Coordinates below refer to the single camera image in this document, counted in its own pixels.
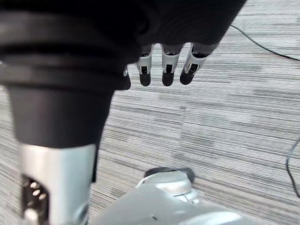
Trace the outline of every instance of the silver metal joint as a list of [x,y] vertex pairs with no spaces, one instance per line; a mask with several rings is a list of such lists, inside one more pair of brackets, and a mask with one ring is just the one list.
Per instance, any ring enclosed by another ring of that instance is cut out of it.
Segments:
[[184,72],[186,74],[190,73],[190,74],[195,75],[196,72],[204,65],[204,63],[207,60],[208,56],[203,57],[203,58],[196,57],[196,55],[193,54],[193,52],[192,52],[193,45],[194,44],[191,44],[191,47],[188,51],[187,60],[186,60],[186,63],[184,65]]
[[24,219],[30,225],[86,224],[96,146],[55,149],[20,144],[19,150]]
[[142,179],[136,188],[141,185],[154,185],[183,202],[196,204],[200,202],[198,193],[192,188],[188,176],[181,171],[155,173]]
[[173,74],[178,64],[182,45],[161,45],[161,48],[163,71]]
[[153,47],[154,45],[145,46],[138,62],[136,63],[136,67],[141,75],[150,74],[151,72]]

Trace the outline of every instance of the robotic finger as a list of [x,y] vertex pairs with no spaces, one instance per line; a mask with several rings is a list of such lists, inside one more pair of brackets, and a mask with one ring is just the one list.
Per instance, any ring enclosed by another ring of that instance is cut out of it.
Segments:
[[182,47],[183,45],[161,45],[164,86],[170,86],[173,83],[174,72]]
[[143,86],[148,86],[151,83],[151,64],[152,64],[152,50],[154,45],[146,45],[142,47],[142,53],[138,62],[137,69],[140,73],[140,82]]
[[192,43],[187,54],[187,60],[180,75],[180,82],[184,85],[190,84],[197,71],[204,65],[208,56],[215,50],[217,45],[204,46]]

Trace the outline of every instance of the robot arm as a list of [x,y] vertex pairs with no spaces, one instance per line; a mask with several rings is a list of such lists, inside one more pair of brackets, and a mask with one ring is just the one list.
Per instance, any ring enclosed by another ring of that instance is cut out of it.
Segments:
[[169,85],[191,42],[180,79],[188,84],[244,3],[2,1],[0,83],[20,143],[22,216],[32,225],[85,225],[97,146],[113,93],[128,82],[126,65],[138,61],[147,86],[152,44],[160,43]]

